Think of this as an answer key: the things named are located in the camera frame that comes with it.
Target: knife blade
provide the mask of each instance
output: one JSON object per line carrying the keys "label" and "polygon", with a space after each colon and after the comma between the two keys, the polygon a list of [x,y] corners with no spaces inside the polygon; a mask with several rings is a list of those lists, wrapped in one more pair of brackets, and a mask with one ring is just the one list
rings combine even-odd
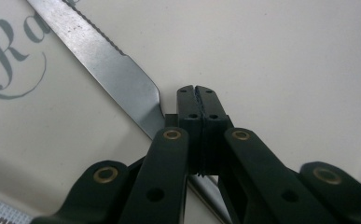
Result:
{"label": "knife blade", "polygon": [[[76,8],[63,0],[27,0],[109,95],[152,139],[164,127],[160,93],[149,76]],[[226,206],[212,178],[193,175],[192,189],[224,223]]]}

